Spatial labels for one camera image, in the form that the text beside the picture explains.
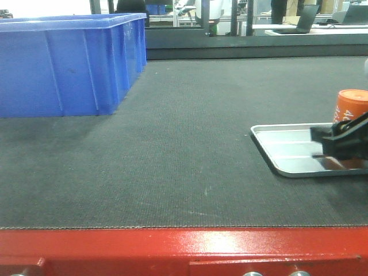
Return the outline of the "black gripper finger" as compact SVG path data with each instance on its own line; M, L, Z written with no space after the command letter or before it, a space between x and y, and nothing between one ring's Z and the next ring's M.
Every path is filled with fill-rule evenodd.
M320 143L323 155L339 160L367 159L367 113L331 127L310 127L310 138Z

